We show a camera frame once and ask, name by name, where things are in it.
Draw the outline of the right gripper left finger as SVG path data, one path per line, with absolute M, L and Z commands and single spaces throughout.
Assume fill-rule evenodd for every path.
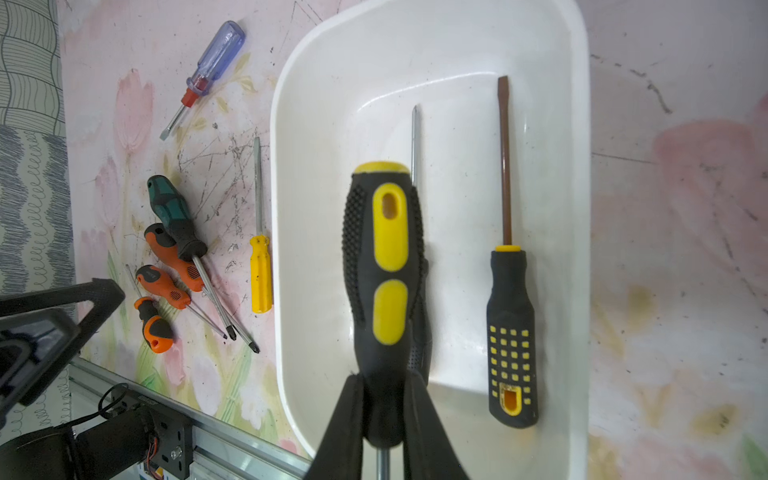
M 364 380 L 350 375 L 304 480 L 360 480 L 363 462 Z

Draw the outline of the black yellow oval-grip screwdriver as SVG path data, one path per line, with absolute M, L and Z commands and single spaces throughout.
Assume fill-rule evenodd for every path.
M 364 163 L 352 174 L 343 218 L 343 275 L 365 390 L 363 436 L 376 451 L 379 479 L 389 478 L 390 451 L 404 438 L 410 318 L 420 284 L 419 198 L 412 189 L 405 165 Z

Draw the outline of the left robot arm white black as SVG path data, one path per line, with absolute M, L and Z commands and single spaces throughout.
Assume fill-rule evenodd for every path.
M 1 415 L 32 405 L 124 301 L 109 279 L 1 299 Z M 102 423 L 81 433 L 93 415 L 49 426 L 5 442 L 4 479 L 111 479 L 155 449 L 150 410 L 116 412 L 123 398 L 99 405 Z

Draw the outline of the black yellow-dotted brown-shaft screwdriver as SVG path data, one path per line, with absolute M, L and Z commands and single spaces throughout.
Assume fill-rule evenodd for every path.
M 538 422 L 535 310 L 529 297 L 526 252 L 513 242 L 509 79 L 497 80 L 501 152 L 502 242 L 491 253 L 487 304 L 489 412 L 500 423 L 527 429 Z

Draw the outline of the black handle yellow-end screwdriver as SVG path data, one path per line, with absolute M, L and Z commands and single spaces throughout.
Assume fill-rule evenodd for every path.
M 412 192 L 417 192 L 419 161 L 421 158 L 421 120 L 420 109 L 415 105 L 411 115 L 411 182 Z M 412 316 L 412 344 L 409 368 L 418 372 L 425 384 L 429 383 L 432 358 L 432 331 L 428 318 L 426 302 L 426 278 L 429 263 L 425 257 L 423 240 L 423 222 L 419 202 L 416 202 L 416 247 L 419 259 L 420 284 Z

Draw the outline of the aluminium rail frame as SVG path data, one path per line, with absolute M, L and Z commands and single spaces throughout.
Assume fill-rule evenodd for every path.
M 71 361 L 69 378 L 73 393 L 97 401 L 114 384 L 128 386 L 156 403 L 191 419 L 193 465 L 222 479 L 301 479 L 309 461 L 254 437 L 213 417 L 163 397 L 81 358 Z

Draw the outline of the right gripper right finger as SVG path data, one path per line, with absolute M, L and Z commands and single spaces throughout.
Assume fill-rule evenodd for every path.
M 404 478 L 463 479 L 458 460 L 423 378 L 409 370 L 403 391 Z

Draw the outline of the medium orange black screwdriver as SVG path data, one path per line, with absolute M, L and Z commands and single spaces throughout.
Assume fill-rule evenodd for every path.
M 153 265 L 143 265 L 136 270 L 136 279 L 148 292 L 164 298 L 177 310 L 189 309 L 223 339 L 228 338 L 227 334 L 197 307 L 192 297 L 179 288 L 164 270 Z

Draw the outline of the small orange black screwdriver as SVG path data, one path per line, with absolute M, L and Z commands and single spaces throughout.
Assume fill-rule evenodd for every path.
M 135 275 L 128 265 L 125 270 L 130 277 L 130 283 L 135 288 L 138 299 L 134 308 L 142 321 L 142 335 L 149 348 L 156 354 L 170 350 L 174 344 L 174 333 L 170 323 L 160 314 L 154 300 L 141 293 Z

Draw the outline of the yellow handle screwdriver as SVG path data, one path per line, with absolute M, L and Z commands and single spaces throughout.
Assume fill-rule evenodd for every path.
M 255 137 L 253 154 L 256 234 L 250 240 L 252 248 L 250 257 L 251 299 L 253 312 L 255 314 L 265 314 L 273 307 L 273 286 L 270 240 L 265 233 L 263 221 L 263 176 L 259 136 Z

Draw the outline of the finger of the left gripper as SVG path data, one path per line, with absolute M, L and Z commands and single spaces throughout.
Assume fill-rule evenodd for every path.
M 111 279 L 1 298 L 1 412 L 29 406 L 124 302 Z

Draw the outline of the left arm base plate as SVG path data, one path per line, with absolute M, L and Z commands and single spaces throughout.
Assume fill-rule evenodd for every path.
M 145 467 L 152 479 L 188 479 L 193 463 L 192 421 L 159 403 L 141 404 L 151 419 L 150 450 Z

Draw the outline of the white plastic storage box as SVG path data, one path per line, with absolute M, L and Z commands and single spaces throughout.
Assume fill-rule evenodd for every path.
M 488 409 L 490 257 L 502 241 L 497 81 L 510 84 L 511 219 L 527 254 L 540 417 L 513 429 Z M 271 113 L 278 385 L 289 422 L 318 448 L 357 368 L 342 276 L 353 170 L 410 159 L 421 114 L 419 196 L 429 393 L 473 479 L 587 473 L 590 92 L 573 1 L 366 1 L 312 29 L 289 57 Z

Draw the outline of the large orange black screwdriver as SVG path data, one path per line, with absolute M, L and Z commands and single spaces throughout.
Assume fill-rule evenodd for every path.
M 167 267 L 173 269 L 182 283 L 190 289 L 192 292 L 205 293 L 203 291 L 203 282 L 198 276 L 198 272 L 193 264 L 185 264 L 176 257 L 175 242 L 166 235 L 163 230 L 162 223 L 155 223 L 150 225 L 144 231 L 144 238 L 150 247 L 150 250 L 155 256 Z M 236 328 L 237 337 L 240 336 L 248 344 L 248 347 L 256 354 L 261 352 L 260 347 L 257 345 L 253 337 L 245 330 L 245 327 L 237 320 L 221 302 L 225 312 L 229 315 L 234 327 Z

